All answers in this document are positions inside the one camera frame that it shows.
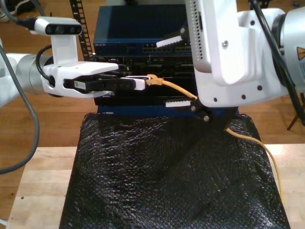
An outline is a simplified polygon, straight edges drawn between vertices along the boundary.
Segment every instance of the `wooden floor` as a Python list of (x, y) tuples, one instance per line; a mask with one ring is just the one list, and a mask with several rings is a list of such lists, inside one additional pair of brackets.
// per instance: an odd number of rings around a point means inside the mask
[[(305, 145), (267, 147), (274, 154), (281, 174), (290, 226), (304, 229)], [(76, 147), (38, 148), (25, 166), (7, 229), (58, 228), (75, 152)]]
[[(72, 17), (68, 0), (41, 0), (47, 14)], [(238, 0), (239, 10), (248, 10), (248, 0)], [(273, 0), (271, 7), (284, 11), (294, 9), (296, 0)], [(299, 1), (305, 6), (305, 0)], [(93, 42), (98, 8), (104, 0), (83, 0), (91, 42)], [(37, 12), (22, 15), (37, 15)], [(32, 35), (15, 24), (0, 23), (0, 37), (6, 53), (37, 53), (50, 44), (50, 39)], [(83, 117), (96, 112), (93, 100), (29, 96), (41, 123), (39, 146), (76, 146)], [(266, 144), (305, 143), (305, 128), (298, 122), (292, 131), (286, 131), (295, 112), (289, 97), (264, 104), (242, 107), (250, 115)], [(19, 162), (28, 153), (33, 137), (33, 122), (22, 100), (16, 99), (0, 109), (0, 167)], [(8, 219), (23, 169), (0, 176), (0, 219)]]

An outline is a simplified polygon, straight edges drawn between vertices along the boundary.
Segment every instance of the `screw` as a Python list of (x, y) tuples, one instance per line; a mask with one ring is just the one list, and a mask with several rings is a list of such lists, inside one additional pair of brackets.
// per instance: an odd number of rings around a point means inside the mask
[(207, 123), (207, 122), (210, 121), (210, 117), (206, 115), (206, 116), (203, 118), (203, 120)]
[(182, 34), (185, 33), (185, 28), (181, 28), (180, 33), (182, 33)]
[(222, 43), (222, 45), (223, 45), (223, 48), (227, 48), (228, 46), (229, 46), (229, 42), (228, 41), (224, 41), (223, 43)]
[(280, 51), (281, 51), (281, 54), (282, 54), (282, 55), (285, 55), (285, 49), (284, 49), (284, 47), (281, 47), (281, 48), (280, 48)]

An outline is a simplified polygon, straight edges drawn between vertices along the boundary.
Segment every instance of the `black cable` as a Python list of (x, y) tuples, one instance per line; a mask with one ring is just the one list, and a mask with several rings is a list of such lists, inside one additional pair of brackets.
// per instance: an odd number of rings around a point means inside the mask
[(302, 105), (301, 105), (301, 103), (299, 101), (299, 98), (298, 98), (298, 94), (295, 90), (295, 84), (294, 84), (294, 82), (293, 82), (293, 80), (290, 76), (290, 73), (289, 73), (289, 70), (286, 66), (286, 63), (282, 58), (281, 52), (280, 52), (280, 50), (277, 46), (275, 38), (270, 31), (269, 25), (266, 21), (266, 18), (264, 16), (264, 14), (263, 14), (263, 11), (260, 8), (260, 5), (257, 2), (257, 0), (249, 0), (249, 1), (250, 1), (251, 6), (253, 7), (257, 17), (258, 17), (258, 20), (259, 20), (259, 22), (262, 26), (264, 34), (265, 34), (265, 36), (267, 38), (267, 41), (270, 45), (272, 56), (273, 56), (276, 64), (279, 67), (281, 77), (283, 78), (283, 80), (285, 82), (285, 85), (286, 85), (287, 90), (289, 92), (289, 95), (290, 95), (292, 104), (295, 108), (295, 111), (297, 112), (298, 116), (300, 117), (300, 119), (302, 121), (302, 124), (305, 126), (305, 112), (302, 108)]
[(1, 56), (3, 57), (4, 59), (4, 62), (9, 70), (9, 73), (14, 81), (14, 84), (16, 85), (16, 88), (21, 96), (21, 98), (23, 99), (24, 103), (26, 104), (32, 118), (33, 118), (33, 121), (34, 121), (34, 125), (35, 125), (35, 134), (34, 134), (34, 140), (33, 140), (33, 145), (32, 145), (32, 148), (29, 152), (29, 154), (25, 157), (25, 159), (23, 159), (22, 161), (18, 162), (17, 164), (11, 166), (11, 167), (8, 167), (8, 168), (1, 168), (0, 169), (0, 175), (2, 174), (6, 174), (6, 173), (10, 173), (12, 171), (15, 171), (21, 167), (23, 167), (24, 165), (26, 165), (33, 157), (34, 153), (36, 152), (36, 149), (37, 149), (37, 146), (38, 146), (38, 142), (39, 142), (39, 133), (40, 133), (40, 127), (39, 127), (39, 120), (38, 120), (38, 117), (33, 109), (33, 107), (31, 106), (27, 96), (25, 95), (25, 93), (23, 92), (23, 89), (17, 79), (17, 76), (9, 62), (9, 59), (7, 57), (7, 55), (5, 54), (3, 48), (1, 47), (0, 45), (0, 54)]
[(52, 79), (46, 73), (44, 73), (44, 71), (40, 65), (40, 57), (46, 50), (51, 49), (51, 48), (52, 48), (52, 45), (50, 44), (50, 45), (40, 49), (40, 51), (37, 53), (37, 56), (36, 56), (36, 66), (37, 66), (39, 73), (43, 76), (43, 78), (45, 78), (50, 83), (52, 82)]
[(305, 104), (305, 96), (304, 96), (304, 93), (301, 93), (301, 100), (302, 100), (302, 103)]

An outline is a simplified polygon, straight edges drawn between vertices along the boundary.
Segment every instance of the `warning label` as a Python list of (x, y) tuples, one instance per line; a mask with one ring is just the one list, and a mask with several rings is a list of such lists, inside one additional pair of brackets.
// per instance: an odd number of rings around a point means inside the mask
[(299, 57), (299, 61), (303, 60), (305, 58), (305, 49), (297, 47), (297, 55)]

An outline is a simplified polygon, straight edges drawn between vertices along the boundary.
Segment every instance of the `black textured mat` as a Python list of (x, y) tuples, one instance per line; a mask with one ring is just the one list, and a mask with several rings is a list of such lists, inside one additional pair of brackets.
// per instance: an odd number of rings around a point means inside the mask
[[(231, 129), (259, 138), (251, 118)], [(196, 118), (89, 114), (60, 229), (290, 228), (266, 152)]]

